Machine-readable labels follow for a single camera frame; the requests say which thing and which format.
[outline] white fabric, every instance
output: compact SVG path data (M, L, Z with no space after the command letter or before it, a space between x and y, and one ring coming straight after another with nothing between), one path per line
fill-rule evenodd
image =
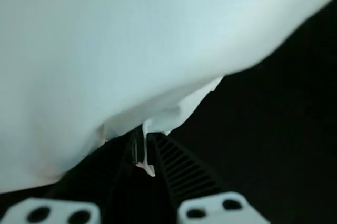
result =
M0 192L58 181L102 132L174 129L328 1L0 0Z

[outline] black background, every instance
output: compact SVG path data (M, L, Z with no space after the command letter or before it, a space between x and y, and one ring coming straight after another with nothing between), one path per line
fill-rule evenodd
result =
M226 76L172 137L272 223L336 223L336 91L334 0L266 60ZM137 172L130 204L151 212L154 182ZM0 215L46 189L0 195Z

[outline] white bracket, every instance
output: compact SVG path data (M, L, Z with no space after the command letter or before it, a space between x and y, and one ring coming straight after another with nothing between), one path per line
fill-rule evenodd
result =
M184 201L178 209L178 224L267 224L247 200L227 192Z
M100 210L92 203L29 198L10 207L1 224L100 224Z

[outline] white cloth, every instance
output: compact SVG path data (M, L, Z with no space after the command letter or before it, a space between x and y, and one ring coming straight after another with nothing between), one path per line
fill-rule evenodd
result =
M58 181L102 137L174 129L328 1L0 0L0 192Z

